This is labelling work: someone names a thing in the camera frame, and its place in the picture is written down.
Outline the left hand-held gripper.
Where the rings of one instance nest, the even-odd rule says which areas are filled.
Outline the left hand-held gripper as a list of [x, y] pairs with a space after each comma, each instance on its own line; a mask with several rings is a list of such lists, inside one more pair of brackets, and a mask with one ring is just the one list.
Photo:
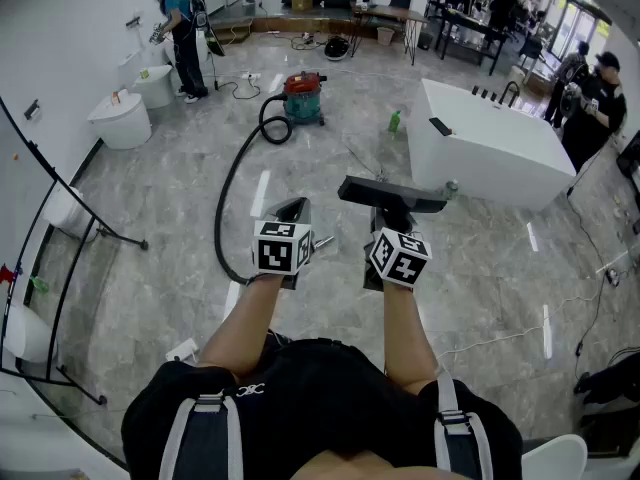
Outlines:
[[313, 231], [311, 201], [290, 198], [269, 207], [254, 223], [253, 263], [257, 274], [283, 276], [282, 287], [294, 290], [298, 274], [310, 261]]

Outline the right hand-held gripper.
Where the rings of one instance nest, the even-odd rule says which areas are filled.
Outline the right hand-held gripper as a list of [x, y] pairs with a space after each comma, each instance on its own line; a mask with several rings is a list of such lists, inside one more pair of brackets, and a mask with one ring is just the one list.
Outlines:
[[370, 217], [372, 238], [364, 246], [363, 287], [382, 291], [387, 281], [413, 290], [427, 262], [431, 245], [415, 228], [412, 216], [401, 216], [388, 224], [384, 216]]

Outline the black vacuum floor nozzle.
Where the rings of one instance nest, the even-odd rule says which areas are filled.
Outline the black vacuum floor nozzle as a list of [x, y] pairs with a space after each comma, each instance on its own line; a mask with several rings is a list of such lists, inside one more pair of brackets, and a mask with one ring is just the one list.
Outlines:
[[343, 201], [402, 215], [438, 213], [447, 205], [446, 199], [425, 191], [350, 175], [345, 177], [337, 194]]

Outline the person's left forearm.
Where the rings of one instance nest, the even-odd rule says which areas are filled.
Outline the person's left forearm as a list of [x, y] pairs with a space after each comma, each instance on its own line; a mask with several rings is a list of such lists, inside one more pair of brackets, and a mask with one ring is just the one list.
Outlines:
[[236, 379], [249, 375], [259, 362], [284, 277], [257, 276], [202, 349], [198, 367], [219, 367]]

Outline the person's right forearm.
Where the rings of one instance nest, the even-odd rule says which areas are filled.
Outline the person's right forearm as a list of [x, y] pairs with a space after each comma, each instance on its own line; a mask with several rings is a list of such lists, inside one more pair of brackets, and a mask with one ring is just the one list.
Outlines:
[[436, 380], [438, 361], [425, 335], [413, 292], [391, 282], [383, 287], [386, 375], [418, 395]]

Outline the red and green vacuum cleaner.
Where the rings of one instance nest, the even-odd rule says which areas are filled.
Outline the red and green vacuum cleaner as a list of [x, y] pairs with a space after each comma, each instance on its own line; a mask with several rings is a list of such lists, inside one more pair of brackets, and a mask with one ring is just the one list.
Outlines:
[[328, 78], [320, 73], [302, 71], [289, 76], [284, 84], [286, 117], [294, 124], [318, 122], [325, 125], [321, 110], [322, 83]]

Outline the black round robot vacuum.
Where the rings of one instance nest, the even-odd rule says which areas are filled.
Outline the black round robot vacuum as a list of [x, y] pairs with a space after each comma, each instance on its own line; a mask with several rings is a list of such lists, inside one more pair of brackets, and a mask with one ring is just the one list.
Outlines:
[[331, 36], [324, 45], [324, 56], [327, 60], [338, 62], [344, 59], [350, 50], [350, 42], [341, 36]]

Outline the white bathtub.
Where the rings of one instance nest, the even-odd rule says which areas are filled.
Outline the white bathtub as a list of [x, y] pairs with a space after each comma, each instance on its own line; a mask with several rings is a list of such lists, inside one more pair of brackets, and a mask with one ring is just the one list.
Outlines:
[[540, 211], [576, 176], [548, 123], [441, 82], [420, 82], [406, 129], [412, 180], [425, 190], [455, 181], [467, 197]]

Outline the person's black shirt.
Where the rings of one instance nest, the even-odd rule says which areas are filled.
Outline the person's black shirt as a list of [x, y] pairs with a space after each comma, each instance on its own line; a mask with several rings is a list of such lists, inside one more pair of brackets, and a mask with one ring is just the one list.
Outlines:
[[216, 394], [237, 406], [245, 480], [290, 480], [325, 451], [371, 452], [396, 468], [436, 464], [436, 382], [413, 394], [357, 348], [306, 339], [269, 350], [242, 381], [217, 366], [164, 363], [122, 421], [132, 480], [158, 480], [180, 404]]

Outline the white toilet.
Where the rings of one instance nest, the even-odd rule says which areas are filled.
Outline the white toilet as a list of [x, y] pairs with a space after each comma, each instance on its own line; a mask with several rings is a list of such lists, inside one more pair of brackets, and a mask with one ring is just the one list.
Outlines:
[[11, 303], [3, 348], [31, 363], [46, 363], [52, 328], [33, 310]]
[[134, 93], [140, 94], [147, 109], [158, 109], [170, 105], [175, 94], [171, 84], [173, 67], [165, 64], [142, 68], [132, 86]]
[[56, 186], [43, 210], [44, 219], [65, 234], [81, 239], [92, 216], [66, 189]]
[[106, 96], [87, 118], [97, 138], [112, 150], [129, 150], [151, 137], [151, 123], [138, 93], [127, 89]]

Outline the wooden table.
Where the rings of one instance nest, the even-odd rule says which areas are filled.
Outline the wooden table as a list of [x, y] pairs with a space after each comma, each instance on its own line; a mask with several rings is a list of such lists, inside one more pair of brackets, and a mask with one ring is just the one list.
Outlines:
[[422, 26], [427, 23], [427, 18], [419, 12], [384, 6], [374, 5], [372, 7], [364, 7], [363, 4], [355, 2], [350, 3], [351, 10], [351, 27], [350, 27], [350, 56], [354, 57], [362, 39], [364, 38], [365, 28], [373, 19], [384, 19], [394, 21], [401, 25], [401, 33], [405, 52], [409, 54], [411, 65], [415, 64], [415, 55], [418, 46], [418, 39]]

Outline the black table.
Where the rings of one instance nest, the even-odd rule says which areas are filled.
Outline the black table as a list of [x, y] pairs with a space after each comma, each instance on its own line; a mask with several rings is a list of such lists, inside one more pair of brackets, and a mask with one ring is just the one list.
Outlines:
[[[452, 36], [454, 27], [479, 33], [480, 43], [474, 45], [467, 40], [454, 39]], [[507, 37], [508, 34], [504, 30], [489, 27], [487, 24], [475, 20], [459, 11], [443, 8], [441, 10], [441, 25], [436, 37], [434, 50], [439, 52], [441, 60], [445, 59], [450, 44], [455, 44], [465, 50], [476, 52], [480, 60], [483, 58], [491, 60], [488, 75], [492, 76]]]

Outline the black metal rack frame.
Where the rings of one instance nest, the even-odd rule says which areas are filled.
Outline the black metal rack frame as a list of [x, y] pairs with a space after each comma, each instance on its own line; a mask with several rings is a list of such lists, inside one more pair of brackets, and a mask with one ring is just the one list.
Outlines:
[[[14, 120], [13, 116], [11, 115], [10, 111], [8, 110], [8, 107], [6, 106], [4, 100], [2, 99], [2, 97], [0, 96], [0, 108], [2, 109], [2, 111], [4, 112], [6, 118], [8, 119], [10, 125], [12, 126], [12, 128], [14, 129], [14, 131], [16, 132], [16, 134], [18, 135], [18, 138], [21, 140], [21, 142], [24, 144], [24, 146], [27, 148], [27, 150], [29, 151], [29, 153], [34, 157], [34, 159], [37, 161], [37, 163], [45, 170], [45, 172], [47, 173], [47, 175], [51, 178], [52, 182], [51, 185], [49, 186], [49, 189], [47, 190], [47, 192], [45, 193], [33, 219], [32, 222], [30, 224], [30, 227], [28, 229], [28, 232], [25, 236], [25, 239], [23, 241], [23, 244], [21, 246], [18, 258], [16, 260], [16, 264], [14, 269], [11, 271], [10, 273], [10, 280], [9, 280], [9, 285], [8, 285], [8, 291], [7, 291], [7, 299], [6, 299], [6, 303], [5, 303], [5, 308], [2, 314], [2, 319], [0, 320], [0, 373], [2, 374], [6, 374], [8, 376], [14, 377], [14, 378], [20, 378], [23, 379], [25, 381], [32, 381], [32, 382], [38, 382], [38, 383], [42, 383], [45, 385], [53, 385], [53, 386], [61, 386], [61, 387], [69, 387], [69, 388], [74, 388], [76, 390], [78, 390], [79, 392], [81, 392], [85, 397], [87, 397], [89, 400], [91, 400], [93, 403], [95, 403], [98, 406], [106, 406], [107, 405], [107, 398], [105, 395], [93, 395], [92, 393], [90, 393], [88, 390], [86, 390], [83, 386], [81, 386], [76, 380], [74, 380], [67, 372], [66, 366], [65, 365], [60, 365], [60, 366], [56, 366], [55, 369], [58, 372], [59, 375], [62, 376], [62, 380], [57, 380], [54, 379], [52, 376], [52, 370], [54, 369], [53, 367], [53, 359], [54, 359], [54, 346], [56, 345], [56, 340], [57, 340], [57, 333], [58, 333], [58, 328], [59, 328], [59, 324], [60, 324], [60, 319], [61, 319], [61, 315], [62, 315], [62, 310], [64, 307], [64, 303], [65, 303], [65, 299], [69, 290], [69, 286], [71, 284], [71, 280], [73, 279], [73, 275], [75, 273], [81, 252], [83, 251], [86, 243], [87, 243], [87, 239], [89, 234], [91, 233], [92, 229], [93, 229], [93, 225], [95, 222], [99, 223], [98, 229], [97, 231], [102, 235], [102, 236], [107, 236], [122, 242], [126, 242], [129, 244], [133, 244], [136, 245], [137, 247], [139, 247], [141, 250], [143, 251], [147, 251], [149, 248], [149, 244], [145, 239], [142, 240], [135, 240], [133, 238], [121, 235], [119, 233], [117, 233], [114, 229], [112, 229], [92, 208], [90, 208], [82, 199], [80, 196], [78, 196], [77, 194], [75, 194], [72, 190], [72, 187], [66, 183], [63, 178], [57, 173], [56, 169], [49, 163], [49, 161], [45, 158], [45, 156], [40, 152], [39, 147], [31, 140], [27, 140], [25, 135], [23, 134], [23, 132], [20, 130], [20, 128], [18, 127], [16, 121]], [[50, 338], [49, 338], [49, 342], [48, 342], [48, 348], [47, 348], [47, 355], [46, 355], [46, 368], [45, 368], [45, 374], [42, 377], [38, 377], [38, 376], [34, 376], [34, 375], [29, 375], [29, 374], [25, 374], [24, 372], [17, 370], [11, 370], [8, 368], [4, 367], [3, 364], [3, 359], [4, 359], [4, 342], [5, 342], [5, 338], [7, 335], [7, 328], [8, 328], [8, 323], [9, 323], [9, 319], [11, 316], [11, 305], [13, 302], [13, 295], [15, 292], [15, 287], [17, 285], [17, 281], [19, 280], [20, 276], [22, 275], [22, 258], [24, 256], [24, 253], [26, 251], [26, 247], [31, 239], [31, 235], [34, 231], [34, 228], [36, 226], [37, 220], [40, 218], [41, 213], [44, 210], [44, 207], [46, 205], [46, 203], [48, 202], [49, 198], [51, 197], [53, 191], [55, 188], [62, 188], [66, 193], [68, 193], [80, 206], [83, 210], [87, 211], [90, 215], [90, 219], [89, 222], [87, 223], [85, 230], [83, 232], [83, 234], [81, 235], [80, 241], [79, 241], [79, 245], [76, 248], [74, 257], [70, 263], [69, 269], [67, 271], [65, 280], [64, 280], [64, 284], [62, 287], [62, 290], [60, 292], [60, 297], [58, 300], [58, 304], [56, 307], [56, 313], [54, 315], [54, 321], [51, 327], [51, 332], [50, 332]]]

